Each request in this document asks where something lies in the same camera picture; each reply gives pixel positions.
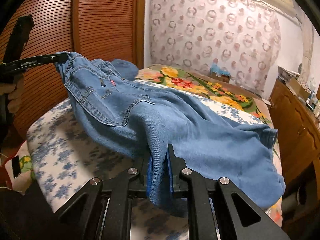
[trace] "metal screw cap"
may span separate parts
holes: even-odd
[[[128,169],[128,173],[129,173],[130,175],[137,174],[137,172],[138,172],[138,170],[137,170],[136,168],[130,168],[130,169]]]
[[[189,175],[189,174],[191,174],[191,172],[192,172],[192,170],[190,170],[190,169],[188,169],[188,168],[184,168],[184,169],[182,170],[182,173],[185,174],[185,175]]]
[[[99,178],[90,179],[90,184],[91,185],[98,185],[99,183],[100,183],[100,179]]]
[[[227,185],[227,184],[229,184],[230,180],[226,177],[222,177],[222,178],[220,178],[220,182],[221,182],[221,184]]]

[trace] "jeans stitching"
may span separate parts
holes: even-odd
[[[101,63],[99,63],[98,65],[96,65],[96,67],[98,68],[98,69],[102,69],[103,67],[104,67],[104,65],[106,65],[107,64],[107,60],[105,60],[104,62],[101,62]]]
[[[77,67],[77,68],[73,69],[70,74],[74,74],[74,72],[76,72],[76,71],[79,70],[79,69],[83,69],[83,68],[92,71],[93,73],[97,74],[97,75],[98,75],[99,77],[101,77],[101,78],[104,78],[104,79],[107,79],[107,78],[108,78],[108,76],[106,76],[106,75],[104,75],[104,76],[101,75],[101,73],[96,72],[94,69],[92,69],[92,67],[90,67],[90,66],[88,66],[88,65],[81,65],[80,67]]]
[[[74,60],[77,58],[77,57],[81,57],[81,58],[84,58],[84,59],[87,59],[81,55],[75,55],[71,58],[69,64],[68,64],[68,67],[66,68],[66,74],[69,72],[70,68],[71,68],[71,65],[73,64]]]
[[[67,87],[67,89],[68,89],[69,92],[74,96],[74,98],[78,101],[78,99],[77,99],[77,97],[74,95],[73,91],[71,91],[71,90],[69,89],[69,87]],[[145,102],[147,102],[147,103],[150,103],[150,104],[153,104],[153,103],[150,101],[150,99],[149,99],[149,101],[147,101],[146,99],[136,99],[136,100],[134,100],[134,101],[129,105],[129,107],[127,108],[126,114],[125,114],[125,116],[124,116],[124,119],[123,119],[123,121],[121,121],[121,122],[115,122],[115,121],[112,121],[112,120],[108,119],[104,114],[102,114],[98,109],[96,109],[89,101],[86,101],[86,103],[88,103],[94,110],[96,110],[101,116],[103,116],[107,121],[109,121],[108,123],[107,123],[107,122],[104,122],[102,119],[100,119],[100,118],[97,117],[96,115],[92,114],[91,111],[90,111],[86,106],[84,106],[83,104],[81,104],[79,101],[78,101],[78,103],[79,103],[84,109],[86,109],[86,110],[91,114],[91,116],[92,116],[93,118],[97,119],[98,121],[100,121],[100,122],[102,122],[102,123],[104,123],[104,124],[106,124],[106,125],[117,126],[117,124],[119,124],[119,125],[121,125],[121,126],[125,126],[125,125],[128,123],[128,117],[129,117],[129,113],[130,113],[131,109],[132,109],[136,104],[138,104],[139,102],[143,102],[143,101],[145,101]]]
[[[86,91],[86,92],[83,94],[83,96],[81,97],[81,99],[80,99],[80,104],[81,104],[81,101],[84,99],[86,93],[89,91],[90,88],[92,88],[92,87],[88,87],[87,91]]]
[[[90,90],[90,92],[85,96],[85,99],[83,100],[83,102],[85,102],[88,98],[88,96],[94,91],[94,89]]]
[[[101,99],[105,99],[108,95],[110,95],[111,92],[109,91],[106,95],[104,95],[103,97],[101,97]]]

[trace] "patterned wall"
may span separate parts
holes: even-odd
[[[150,21],[153,64],[208,74],[215,62],[257,94],[281,48],[275,12],[251,0],[152,0]]]

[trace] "blue denim jeans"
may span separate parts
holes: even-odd
[[[131,158],[151,154],[153,204],[170,206],[170,189],[162,188],[169,143],[189,168],[210,179],[230,178],[261,208],[284,193],[272,163],[277,130],[223,118],[178,90],[129,81],[136,69],[125,61],[89,61],[72,52],[56,68],[76,119],[94,141]]]

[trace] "blue floral sheet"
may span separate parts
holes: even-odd
[[[142,80],[136,82],[173,89]],[[217,114],[239,123],[262,123],[257,117],[229,105],[190,95],[199,98]],[[54,212],[89,179],[110,179],[132,167],[131,159],[100,146],[86,135],[73,115],[69,99],[55,106],[29,128],[27,142],[36,179]],[[275,156],[274,162],[280,163],[280,160]],[[131,239],[187,240],[188,219],[170,216],[148,200],[139,199],[132,208]]]

